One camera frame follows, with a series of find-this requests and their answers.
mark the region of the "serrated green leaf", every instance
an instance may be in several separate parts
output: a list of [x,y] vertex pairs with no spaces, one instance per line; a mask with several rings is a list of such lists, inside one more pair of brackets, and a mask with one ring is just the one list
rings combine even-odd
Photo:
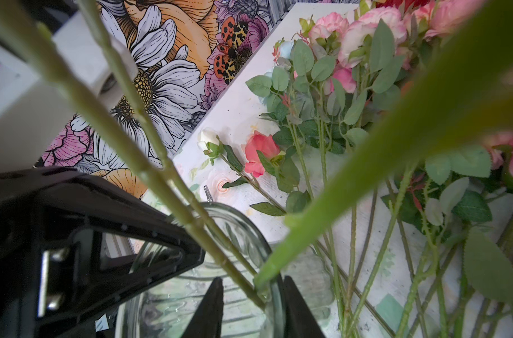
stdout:
[[339,80],[336,78],[332,78],[333,83],[333,91],[335,93],[335,100],[337,101],[337,104],[339,104],[339,107],[341,110],[345,109],[346,104],[346,98],[345,98],[345,88],[343,88],[343,85]]
[[469,284],[484,297],[513,303],[513,267],[497,245],[477,228],[465,243],[463,266]]
[[275,66],[272,71],[272,85],[277,91],[284,91],[288,87],[288,73],[281,67]]
[[266,109],[268,112],[275,112],[277,106],[281,103],[281,98],[277,94],[270,92],[266,98]]
[[240,177],[239,179],[237,179],[233,182],[226,182],[225,184],[222,185],[222,187],[227,189],[227,188],[231,188],[233,186],[240,186],[245,183],[249,183],[249,182],[247,182],[247,180],[244,177]]
[[381,19],[373,35],[371,52],[369,55],[369,67],[372,72],[381,70],[393,58],[395,43],[392,30]]
[[452,212],[452,208],[462,199],[467,186],[469,186],[469,178],[463,177],[456,179],[443,190],[439,201],[445,215],[449,215]]
[[236,154],[234,153],[234,150],[230,145],[225,144],[225,151],[226,151],[226,159],[230,163],[231,166],[234,167],[237,171],[242,171],[244,169],[244,166],[241,164],[240,160],[236,157]]
[[452,170],[460,175],[489,177],[490,153],[481,145],[468,145],[450,153]]
[[294,89],[297,91],[307,92],[309,90],[309,82],[305,75],[298,75],[298,77],[294,79],[293,85]]
[[311,71],[315,63],[313,51],[301,40],[298,40],[292,49],[292,63],[298,76]]
[[347,131],[347,139],[355,146],[360,145],[368,136],[369,133],[361,128],[352,128]]
[[452,213],[462,220],[471,222],[489,222],[493,219],[491,210],[482,195],[467,190],[462,199],[452,209]]
[[287,213],[301,213],[304,211],[305,206],[307,206],[307,203],[309,203],[307,193],[302,192],[292,192],[287,197],[287,202],[285,209],[287,210]]
[[283,121],[288,115],[288,107],[280,102],[275,108],[275,119],[277,121]]
[[319,128],[313,119],[303,121],[300,125],[298,125],[298,129],[304,134],[305,137],[319,135]]
[[352,105],[348,108],[345,119],[343,120],[348,125],[353,125],[358,122],[361,112],[364,110],[365,101],[367,99],[368,92],[362,91],[360,95],[352,102]]
[[448,176],[450,176],[452,164],[450,163],[448,155],[436,155],[426,159],[425,169],[430,179],[436,184],[442,185],[446,182]]
[[390,62],[379,72],[377,78],[371,85],[371,88],[376,93],[382,93],[388,90],[391,85],[395,82],[395,79],[399,75],[401,66],[405,55],[398,55],[393,57]]
[[380,110],[391,110],[400,98],[401,90],[393,84],[382,93],[374,93],[373,104]]
[[278,145],[293,145],[294,143],[294,139],[288,129],[280,130],[273,134],[273,140]]
[[335,57],[327,55],[317,61],[313,66],[313,69],[311,70],[311,78],[313,81],[324,81],[332,75],[334,68]]
[[257,154],[258,158],[260,159],[260,163],[262,163],[262,166],[264,167],[264,170],[272,176],[275,176],[275,167],[273,166],[272,162],[270,162],[269,159],[267,159],[260,150],[257,150]]
[[245,84],[254,95],[267,97],[269,95],[269,89],[272,87],[272,79],[266,75],[257,75],[247,80]]
[[274,206],[271,203],[268,202],[261,202],[257,204],[250,205],[251,208],[255,209],[256,211],[259,211],[263,214],[267,214],[270,216],[283,216],[285,215],[285,212],[283,210],[279,209],[277,206]]

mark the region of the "green flower stem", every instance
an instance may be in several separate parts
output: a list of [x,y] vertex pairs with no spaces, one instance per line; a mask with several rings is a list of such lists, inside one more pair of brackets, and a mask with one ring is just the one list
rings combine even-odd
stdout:
[[377,255],[377,260],[375,261],[375,265],[373,266],[373,269],[371,270],[371,274],[369,275],[368,282],[366,283],[366,285],[364,287],[364,292],[361,294],[360,302],[358,303],[358,306],[356,306],[356,310],[355,310],[354,314],[352,315],[352,321],[348,326],[347,335],[350,334],[350,332],[354,328],[355,322],[358,320],[358,317],[360,316],[361,310],[364,306],[364,302],[368,298],[369,291],[371,290],[371,287],[373,286],[375,277],[377,277],[379,267],[381,267],[382,259],[384,258],[384,254],[386,253],[386,250],[388,248],[388,243],[390,242],[390,237],[392,236],[395,221],[397,220],[397,215],[399,214],[399,208],[401,208],[401,205],[403,203],[403,198],[405,197],[405,192],[407,191],[407,187],[409,186],[412,173],[415,171],[415,167],[416,167],[416,164],[410,165],[405,169],[405,172],[403,174],[403,179],[401,180],[401,184],[399,186],[399,193],[397,195],[397,200],[396,200],[394,208],[393,208],[392,217],[390,218],[390,222],[388,223],[388,229],[386,230],[386,234],[384,235],[384,240],[382,241],[381,249]]
[[[386,186],[388,187],[388,193],[390,194],[390,199],[391,199],[392,203],[395,203],[394,191],[392,189],[392,185],[390,184],[390,180],[387,179],[385,182],[386,182]],[[409,268],[409,273],[411,275],[411,283],[412,283],[415,279],[415,268],[414,268],[414,264],[412,263],[411,251],[409,249],[409,242],[407,241],[407,235],[405,233],[405,228],[403,227],[403,222],[400,220],[397,220],[397,224],[399,226],[399,232],[401,234],[401,241],[403,243],[403,250],[405,251],[405,260],[407,261],[407,266]],[[415,301],[416,301],[416,309],[418,310],[418,313],[421,313],[422,312],[422,304],[420,302],[420,294],[418,293],[418,291],[416,291]],[[422,325],[422,336],[424,338],[428,338],[429,337],[428,328],[426,327],[424,316],[420,317],[420,323]]]
[[437,299],[439,300],[439,322],[441,324],[441,338],[448,338],[448,326],[446,326],[446,301],[442,281],[437,282]]
[[[428,179],[426,181],[426,184],[423,189],[425,201],[429,200],[428,191],[429,191],[430,184],[431,184],[431,179]],[[397,336],[399,336],[399,337],[403,337],[403,331],[405,330],[405,328],[407,327],[407,324],[409,322],[409,315],[411,314],[411,311],[412,311],[412,304],[414,303],[416,295],[418,294],[418,286],[420,285],[420,283],[422,283],[423,280],[425,280],[429,276],[432,276],[433,274],[435,274],[437,271],[437,266],[439,265],[439,250],[437,248],[436,243],[439,243],[441,237],[437,236],[436,243],[433,243],[433,238],[431,237],[432,233],[428,228],[428,219],[426,218],[425,213],[421,213],[421,214],[422,214],[422,230],[427,239],[426,245],[429,248],[429,250],[431,251],[432,261],[431,261],[431,265],[428,268],[428,270],[423,271],[426,255],[422,254],[421,262],[418,265],[418,268],[420,269],[420,271],[416,273],[415,278],[412,281],[411,289],[409,291],[409,295],[407,296],[407,302],[403,309],[401,321],[399,322],[399,328],[397,329]]]
[[368,252],[369,240],[371,239],[371,230],[373,230],[373,220],[375,219],[375,208],[377,206],[378,191],[373,190],[373,198],[371,199],[371,212],[369,213],[369,224],[368,233],[365,236],[364,247],[361,250],[360,261],[358,267],[356,267],[355,278],[352,280],[352,284],[355,286],[358,284],[358,278],[360,277],[361,268],[364,265],[365,255]]
[[58,89],[74,111],[82,114],[131,170],[152,188],[159,200],[172,210],[182,224],[185,224],[187,233],[212,255],[248,298],[260,308],[264,308],[264,302],[251,284],[208,236],[203,226],[194,219],[188,207],[166,184],[161,173],[149,163],[147,157],[114,121],[102,103],[76,79],[55,50],[54,44],[40,35],[30,18],[12,0],[0,0],[0,41]]
[[[326,257],[328,257],[328,259],[330,260],[331,259],[331,255],[324,248],[324,246],[320,242],[317,242],[317,246],[326,255]],[[343,269],[341,269],[341,267],[338,267],[338,270],[339,270],[339,274],[343,278],[343,281],[346,282],[348,280],[348,275],[343,271]],[[360,300],[361,300],[362,294],[361,294],[360,290],[356,286],[354,287],[354,294],[356,294],[360,298]],[[362,303],[363,303],[363,306],[365,306],[368,309],[368,311],[375,317],[375,319],[384,328],[384,330],[390,335],[390,337],[395,337],[394,330],[392,330],[390,328],[390,326],[386,323],[386,321],[381,317],[381,315],[379,315],[379,313],[377,312],[375,307],[373,305],[371,305],[370,302],[367,299],[365,299],[363,302],[360,302],[360,304],[362,304]]]
[[95,42],[101,47],[102,53],[106,58],[114,77],[120,84],[120,87],[125,94],[128,102],[131,104],[131,108],[134,111],[134,116],[140,123],[140,126],[144,130],[145,136],[149,139],[153,149],[157,152],[158,158],[161,160],[163,165],[163,175],[166,180],[172,180],[173,184],[178,188],[181,195],[189,202],[193,209],[199,214],[204,220],[209,230],[217,235],[219,239],[226,244],[228,250],[230,250],[234,256],[240,261],[240,263],[247,268],[247,270],[256,275],[255,269],[247,262],[245,257],[239,252],[230,239],[222,232],[217,226],[215,221],[209,217],[203,206],[200,205],[191,190],[187,187],[183,179],[179,176],[179,173],[175,170],[172,160],[168,157],[168,152],[161,141],[157,130],[153,126],[152,120],[145,111],[145,105],[142,97],[138,94],[136,87],[134,86],[131,77],[125,69],[123,60],[119,55],[118,51],[112,47],[111,37],[108,35],[108,31],[104,27],[104,24],[99,17],[97,10],[97,3],[95,0],[78,0],[79,8],[85,19],[86,24],[93,36]]
[[437,273],[435,280],[433,281],[433,284],[431,284],[431,287],[428,290],[428,294],[426,295],[426,298],[424,299],[424,303],[422,303],[422,311],[418,312],[418,315],[413,322],[411,329],[409,330],[409,334],[407,335],[407,338],[412,338],[415,335],[416,328],[418,328],[418,325],[420,324],[420,318],[424,316],[425,311],[427,310],[429,306],[429,302],[433,298],[433,295],[435,294],[437,290],[437,283],[443,278],[443,275],[450,265],[450,262],[454,258],[454,255],[456,254],[458,248],[458,244],[454,245],[449,253],[446,255],[446,258],[444,259],[443,265],[440,269],[440,271]]
[[282,212],[287,213],[285,208],[283,208],[282,205],[279,204],[272,196],[270,196],[267,192],[262,190],[260,185],[258,184],[258,181],[254,179],[253,177],[249,177],[248,175],[245,175],[243,172],[236,169],[233,165],[230,164],[230,162],[226,159],[226,157],[223,154],[220,154],[219,157],[225,161],[240,177],[243,177],[246,179],[246,181],[256,190],[258,191],[262,196],[264,196],[270,203],[272,203],[274,206],[279,208]]

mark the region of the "blurry green leaf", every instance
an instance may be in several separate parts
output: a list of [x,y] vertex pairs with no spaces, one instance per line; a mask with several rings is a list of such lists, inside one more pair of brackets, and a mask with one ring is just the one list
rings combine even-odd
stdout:
[[287,197],[285,209],[287,213],[301,213],[309,204],[309,193],[292,192]]
[[369,67],[372,72],[381,70],[393,58],[395,43],[392,31],[381,19],[373,35],[371,53],[369,54]]
[[371,85],[371,88],[376,93],[382,93],[395,82],[395,79],[399,75],[399,71],[401,70],[401,66],[403,65],[403,60],[405,59],[405,55],[398,55],[392,58],[392,60],[379,72],[377,78]]
[[262,166],[264,167],[264,170],[272,176],[275,176],[275,168],[272,162],[270,162],[269,159],[267,159],[260,150],[257,150],[257,154],[258,158],[260,159],[260,163],[262,163]]
[[296,44],[294,44],[291,57],[294,64],[294,70],[298,76],[305,75],[311,71],[313,64],[315,63],[313,51],[301,40],[298,40]]
[[234,153],[232,147],[230,145],[225,144],[225,151],[226,151],[226,159],[230,163],[231,166],[234,167],[237,171],[242,171],[244,169],[244,166],[240,163],[240,160],[236,157],[236,154]]
[[272,79],[265,75],[257,75],[247,80],[245,84],[254,95],[267,97],[269,95],[269,89],[272,87]]
[[347,139],[355,144],[360,145],[367,137],[369,133],[361,128],[352,128],[347,131]]
[[255,209],[256,211],[259,211],[263,214],[267,214],[270,216],[282,216],[285,214],[283,212],[283,210],[279,209],[277,206],[274,206],[268,202],[252,204],[252,205],[250,205],[250,207]]
[[490,153],[481,145],[468,145],[450,153],[452,170],[465,176],[489,177]]
[[306,137],[319,135],[319,127],[314,119],[308,119],[307,121],[303,121],[300,125],[298,125],[298,129]]
[[382,93],[374,93],[373,103],[380,110],[392,110],[400,98],[401,90],[393,84]]
[[337,101],[337,97],[335,92],[331,93],[328,96],[328,102],[326,103],[326,111],[328,114],[332,116],[336,116],[341,111],[341,106]]
[[338,81],[336,78],[332,78],[333,83],[333,90],[335,93],[335,100],[337,101],[337,104],[339,104],[339,107],[341,110],[345,109],[345,88],[343,88],[343,85],[340,81]]
[[309,90],[309,82],[305,75],[298,75],[298,77],[294,79],[293,85],[294,89],[297,91],[307,92]]
[[240,186],[245,183],[249,183],[249,182],[247,182],[247,180],[244,177],[240,177],[239,179],[237,179],[233,182],[226,182],[225,184],[222,185],[222,187],[227,189],[227,188],[231,188],[233,186]]
[[275,66],[272,71],[272,84],[275,90],[284,91],[288,86],[288,73],[283,68]]
[[467,186],[469,186],[469,178],[463,177],[456,179],[443,190],[439,200],[445,215],[449,215],[452,212],[452,208],[462,199]]
[[430,179],[433,179],[436,184],[442,185],[450,176],[452,165],[448,155],[435,155],[426,159],[425,169]]
[[462,199],[452,209],[452,213],[462,220],[471,222],[489,222],[493,218],[491,210],[482,195],[467,190]]
[[498,128],[513,128],[513,89],[497,97],[483,95],[501,82],[512,65],[513,0],[488,0],[443,46],[395,110],[372,127],[367,140],[319,198],[302,215],[287,215],[285,223],[291,232],[260,268],[254,279],[256,287],[266,285],[337,218],[405,163],[449,151]]
[[288,107],[280,102],[275,108],[275,119],[277,121],[283,121],[288,115]]
[[280,130],[273,134],[273,140],[278,145],[293,145],[294,143],[294,139],[288,129]]
[[332,75],[334,68],[335,57],[325,56],[314,65],[311,70],[311,78],[313,78],[313,81],[324,81]]
[[368,92],[364,90],[352,102],[352,105],[350,106],[350,108],[348,108],[347,114],[345,115],[345,119],[343,120],[346,124],[352,125],[358,122],[358,118],[360,118],[361,112],[364,110],[364,105],[367,96]]
[[429,199],[426,202],[424,213],[432,225],[440,226],[444,223],[443,210],[438,199]]
[[271,92],[266,98],[266,108],[268,112],[274,112],[281,103],[281,98],[277,94]]
[[513,303],[513,267],[497,245],[477,228],[465,243],[463,266],[469,284],[484,297]]

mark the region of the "illustrated daisy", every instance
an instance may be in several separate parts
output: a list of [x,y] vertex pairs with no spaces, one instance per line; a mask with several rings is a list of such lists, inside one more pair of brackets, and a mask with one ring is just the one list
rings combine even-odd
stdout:
[[[192,114],[187,109],[194,108],[198,104],[196,96],[188,88],[195,85],[200,77],[200,71],[196,65],[185,60],[188,53],[186,45],[179,48],[171,62],[165,60],[174,46],[176,37],[174,21],[168,19],[161,25],[159,8],[155,5],[148,7],[138,24],[136,39],[128,45],[118,22],[108,10],[104,8],[101,10],[101,18],[109,33],[127,45],[131,51],[138,66],[138,75],[134,79],[136,89],[144,101],[145,109],[163,144],[173,154],[175,138],[181,139],[185,136],[182,123],[192,118]],[[151,159],[157,158],[155,150],[150,146],[125,97],[110,112],[145,154],[148,154]],[[71,122],[71,127],[76,132],[83,130],[87,125],[79,115]],[[97,133],[94,133],[94,157],[102,165],[108,165],[111,169],[125,166]]]

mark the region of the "white wooden surface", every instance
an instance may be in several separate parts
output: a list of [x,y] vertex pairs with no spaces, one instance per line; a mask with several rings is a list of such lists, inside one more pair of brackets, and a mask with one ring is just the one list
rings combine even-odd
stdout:
[[[245,85],[245,82],[256,75],[264,74],[273,67],[272,51],[273,45],[277,40],[285,38],[290,40],[296,31],[300,30],[299,18],[308,18],[311,15],[315,19],[325,16],[331,12],[338,12],[347,15],[348,11],[357,7],[355,4],[314,4],[314,3],[298,3],[290,10],[283,21],[268,35],[266,40],[260,45],[259,50],[253,54],[252,58],[247,62],[245,67],[238,73],[232,85],[230,85],[221,98],[215,103],[212,109],[207,113],[205,119],[200,123],[191,138],[189,138],[182,150],[174,157],[176,167],[181,172],[183,179],[189,186],[195,189],[205,199],[203,186],[210,188],[215,201],[226,203],[240,210],[259,227],[268,242],[277,242],[282,240],[288,233],[288,229],[282,224],[282,217],[272,217],[256,212],[249,207],[250,204],[266,201],[260,194],[255,192],[248,184],[237,186],[233,189],[222,189],[221,186],[227,181],[236,179],[236,174],[218,160],[214,166],[207,165],[207,157],[199,150],[196,145],[196,138],[203,128],[212,128],[218,132],[221,140],[231,145],[240,160],[245,160],[245,155],[240,145],[245,144],[248,135],[254,130],[258,130],[265,135],[273,134],[278,131],[278,127],[269,121],[259,119],[258,116],[266,112],[266,108],[259,102],[259,99],[253,95]],[[307,149],[307,156],[314,157],[314,161],[310,161],[309,171],[312,178],[312,186],[316,192],[321,189],[321,168],[320,161],[317,159],[317,151],[315,149]],[[337,170],[346,160],[345,156],[328,154],[328,170],[329,175]],[[258,179],[260,185],[274,196],[277,201],[284,204],[287,194],[277,189],[275,180],[269,174],[264,174]],[[386,195],[388,192],[383,186],[379,190],[379,196]],[[491,231],[492,236],[500,233],[503,223],[508,219],[513,210],[513,196],[502,198],[499,202],[491,205],[494,213],[494,221],[490,226],[494,229]],[[358,229],[356,250],[357,255],[360,254],[363,242],[366,237],[368,227],[368,218],[371,208],[371,197],[367,196],[358,206]],[[384,204],[377,200],[377,209],[375,213],[375,222],[371,241],[368,248],[361,276],[358,281],[358,288],[363,289],[368,279],[371,268],[375,262],[376,255],[380,249],[385,229],[390,219],[390,213]],[[411,255],[417,264],[425,239],[413,226],[405,224],[408,240],[411,247]],[[350,215],[345,215],[340,222],[334,227],[335,245],[338,252],[339,265],[348,271],[349,262],[349,242],[350,242]],[[402,306],[405,303],[406,296],[409,292],[410,279],[409,271],[405,262],[405,254],[401,242],[401,236],[396,226],[388,252],[385,256],[382,268],[373,284],[373,288],[369,294],[368,301],[374,306],[378,306],[379,312],[385,317],[397,317],[401,315]],[[448,312],[451,312],[457,301],[458,278],[460,271],[460,262],[458,257],[452,262],[449,271],[444,278],[444,292],[447,301]],[[420,287],[422,297],[425,296],[431,281],[425,281]],[[430,304],[426,311],[428,328],[437,329],[439,322],[438,305],[434,301]],[[479,295],[475,296],[469,303],[465,315],[464,335],[470,335],[470,330],[476,319],[478,309],[482,299]],[[364,308],[359,320],[359,330],[363,337],[388,337],[382,332],[380,325],[372,317],[372,315]],[[330,323],[327,332],[328,337],[338,336],[335,331],[337,328],[337,320]],[[496,337],[513,337],[513,324],[510,317],[501,321]]]

